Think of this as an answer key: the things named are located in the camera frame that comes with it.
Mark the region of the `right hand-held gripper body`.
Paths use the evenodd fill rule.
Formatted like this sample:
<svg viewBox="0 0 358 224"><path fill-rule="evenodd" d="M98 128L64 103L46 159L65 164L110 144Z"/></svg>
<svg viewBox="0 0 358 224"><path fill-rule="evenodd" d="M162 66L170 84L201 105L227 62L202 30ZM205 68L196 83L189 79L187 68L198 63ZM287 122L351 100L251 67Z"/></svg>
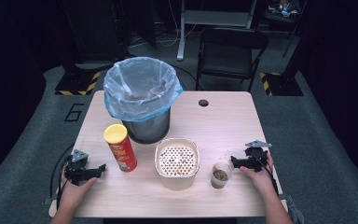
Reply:
<svg viewBox="0 0 358 224"><path fill-rule="evenodd" d="M248 156L248 161L251 163L251 169L255 172L260 172L262 168L265 168L268 163L268 152L264 150L264 147L272 147L272 144L265 143L259 140L245 144L245 154Z"/></svg>

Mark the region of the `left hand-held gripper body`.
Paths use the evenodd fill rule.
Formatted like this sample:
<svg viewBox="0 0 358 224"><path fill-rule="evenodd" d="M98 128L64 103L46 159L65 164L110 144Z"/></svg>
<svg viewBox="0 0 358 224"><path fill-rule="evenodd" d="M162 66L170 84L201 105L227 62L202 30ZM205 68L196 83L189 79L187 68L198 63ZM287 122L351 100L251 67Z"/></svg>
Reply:
<svg viewBox="0 0 358 224"><path fill-rule="evenodd" d="M65 159L63 164L65 166L64 175L73 184L79 185L82 181L88 181L86 179L87 171L98 171L98 168L86 168L88 157L88 153L75 149L73 153Z"/></svg>

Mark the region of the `red chip can yellow lid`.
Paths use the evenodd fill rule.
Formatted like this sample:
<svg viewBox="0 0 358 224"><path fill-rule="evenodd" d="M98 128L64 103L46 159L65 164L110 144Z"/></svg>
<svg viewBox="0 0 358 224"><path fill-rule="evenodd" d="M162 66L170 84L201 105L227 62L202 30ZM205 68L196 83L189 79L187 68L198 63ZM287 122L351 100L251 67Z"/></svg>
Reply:
<svg viewBox="0 0 358 224"><path fill-rule="evenodd" d="M105 129L103 138L111 149L119 169L122 172L131 172L137 166L131 140L127 128L123 124L113 124Z"/></svg>

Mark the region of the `metal mesh trash bin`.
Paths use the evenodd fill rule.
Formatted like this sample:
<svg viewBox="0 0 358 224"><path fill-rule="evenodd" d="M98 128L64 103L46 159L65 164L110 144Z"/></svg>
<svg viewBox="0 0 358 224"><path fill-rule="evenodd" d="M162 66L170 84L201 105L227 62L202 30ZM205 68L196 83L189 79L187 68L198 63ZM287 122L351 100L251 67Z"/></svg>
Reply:
<svg viewBox="0 0 358 224"><path fill-rule="evenodd" d="M171 110L145 121L123 121L129 137L139 144L153 144L163 139L170 129Z"/></svg>

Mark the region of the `bin with blue liner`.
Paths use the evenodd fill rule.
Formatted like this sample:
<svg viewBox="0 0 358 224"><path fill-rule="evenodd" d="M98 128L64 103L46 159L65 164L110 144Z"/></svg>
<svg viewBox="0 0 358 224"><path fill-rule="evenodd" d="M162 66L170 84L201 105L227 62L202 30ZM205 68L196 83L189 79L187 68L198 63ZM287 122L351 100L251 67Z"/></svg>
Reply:
<svg viewBox="0 0 358 224"><path fill-rule="evenodd" d="M111 117L140 122L168 111L183 87L168 63L134 57L115 63L107 71L103 90Z"/></svg>

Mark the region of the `person's right hand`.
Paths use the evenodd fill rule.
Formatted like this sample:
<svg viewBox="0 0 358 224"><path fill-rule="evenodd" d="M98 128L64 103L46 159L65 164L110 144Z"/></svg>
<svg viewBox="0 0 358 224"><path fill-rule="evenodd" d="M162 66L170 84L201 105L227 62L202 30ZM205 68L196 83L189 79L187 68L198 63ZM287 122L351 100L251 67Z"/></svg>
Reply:
<svg viewBox="0 0 358 224"><path fill-rule="evenodd" d="M276 196L276 190L273 187L272 173L273 173L273 159L268 154L268 165L260 172L255 172L246 167L241 167L240 170L246 174L254 183L255 188L261 196Z"/></svg>

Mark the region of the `person's left hand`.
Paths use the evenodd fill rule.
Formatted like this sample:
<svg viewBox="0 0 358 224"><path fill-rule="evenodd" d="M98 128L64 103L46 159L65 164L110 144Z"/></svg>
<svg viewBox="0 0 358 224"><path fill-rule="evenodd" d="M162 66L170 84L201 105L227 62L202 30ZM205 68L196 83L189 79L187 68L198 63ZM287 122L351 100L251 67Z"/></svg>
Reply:
<svg viewBox="0 0 358 224"><path fill-rule="evenodd" d="M81 186L71 183L62 172L62 196L60 199L59 210L66 212L75 212L81 205L86 193L97 182L97 178L93 177Z"/></svg>

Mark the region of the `clear plastic cup brown residue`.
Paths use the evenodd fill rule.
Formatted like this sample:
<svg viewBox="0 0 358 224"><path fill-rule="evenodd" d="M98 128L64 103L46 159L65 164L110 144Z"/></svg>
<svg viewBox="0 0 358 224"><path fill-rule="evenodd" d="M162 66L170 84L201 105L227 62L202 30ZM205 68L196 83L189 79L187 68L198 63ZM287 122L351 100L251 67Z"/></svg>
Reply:
<svg viewBox="0 0 358 224"><path fill-rule="evenodd" d="M222 189L231 178L233 167L230 161L218 161L213 165L211 185L215 189Z"/></svg>

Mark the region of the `metal container with perforated insert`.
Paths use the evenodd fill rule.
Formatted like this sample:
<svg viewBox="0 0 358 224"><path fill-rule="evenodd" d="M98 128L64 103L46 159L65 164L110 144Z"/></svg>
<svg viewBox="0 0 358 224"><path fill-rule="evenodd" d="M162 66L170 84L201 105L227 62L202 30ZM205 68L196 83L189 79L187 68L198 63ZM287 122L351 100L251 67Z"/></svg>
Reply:
<svg viewBox="0 0 358 224"><path fill-rule="evenodd" d="M193 140L167 138L157 144L155 169L166 189L181 191L190 188L199 168L199 148Z"/></svg>

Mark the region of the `black base with hazard stripes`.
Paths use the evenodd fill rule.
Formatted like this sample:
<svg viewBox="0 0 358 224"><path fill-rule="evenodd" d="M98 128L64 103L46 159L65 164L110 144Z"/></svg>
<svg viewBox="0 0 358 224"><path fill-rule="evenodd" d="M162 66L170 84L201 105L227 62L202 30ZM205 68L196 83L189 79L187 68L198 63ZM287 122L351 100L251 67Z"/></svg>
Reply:
<svg viewBox="0 0 358 224"><path fill-rule="evenodd" d="M284 77L280 73L261 73L263 88L269 96L303 96L294 78Z"/></svg>
<svg viewBox="0 0 358 224"><path fill-rule="evenodd" d="M59 95L89 95L101 75L98 68L85 69L77 66L64 68L64 75L55 88Z"/></svg>

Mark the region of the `black folding chair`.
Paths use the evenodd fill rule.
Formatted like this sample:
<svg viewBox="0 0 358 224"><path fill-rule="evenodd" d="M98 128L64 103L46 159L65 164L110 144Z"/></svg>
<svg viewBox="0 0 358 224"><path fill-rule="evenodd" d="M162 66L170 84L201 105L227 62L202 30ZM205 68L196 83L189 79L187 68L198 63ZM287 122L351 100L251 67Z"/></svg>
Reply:
<svg viewBox="0 0 358 224"><path fill-rule="evenodd" d="M200 35L196 87L203 75L238 78L253 87L261 56L269 45L268 37L239 27L210 27Z"/></svg>

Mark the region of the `black equipment cabinet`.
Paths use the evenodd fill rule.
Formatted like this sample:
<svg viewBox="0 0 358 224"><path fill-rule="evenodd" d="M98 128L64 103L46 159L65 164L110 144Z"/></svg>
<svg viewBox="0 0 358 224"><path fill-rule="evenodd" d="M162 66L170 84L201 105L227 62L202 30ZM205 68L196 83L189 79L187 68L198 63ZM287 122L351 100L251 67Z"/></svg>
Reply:
<svg viewBox="0 0 358 224"><path fill-rule="evenodd" d="M113 62L124 56L112 0L62 0L84 62Z"/></svg>

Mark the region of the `dark rack with clutter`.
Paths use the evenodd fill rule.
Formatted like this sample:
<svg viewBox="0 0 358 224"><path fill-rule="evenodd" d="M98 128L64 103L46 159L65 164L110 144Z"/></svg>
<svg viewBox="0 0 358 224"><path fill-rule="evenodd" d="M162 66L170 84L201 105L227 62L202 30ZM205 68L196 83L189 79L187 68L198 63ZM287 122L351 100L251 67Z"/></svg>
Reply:
<svg viewBox="0 0 358 224"><path fill-rule="evenodd" d="M283 19L290 19L301 15L302 8L299 0L273 0L265 11L267 18L278 16Z"/></svg>

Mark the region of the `grey metal desk frame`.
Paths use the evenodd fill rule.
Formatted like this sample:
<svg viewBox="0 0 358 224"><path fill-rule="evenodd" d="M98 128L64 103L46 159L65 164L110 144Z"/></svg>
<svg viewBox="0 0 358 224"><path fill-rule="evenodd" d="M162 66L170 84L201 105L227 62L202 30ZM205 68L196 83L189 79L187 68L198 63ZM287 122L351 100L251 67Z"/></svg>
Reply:
<svg viewBox="0 0 358 224"><path fill-rule="evenodd" d="M258 0L251 0L248 12L204 11L186 9L186 0L181 0L180 39L176 59L181 62L185 56L187 24L238 26L251 28Z"/></svg>

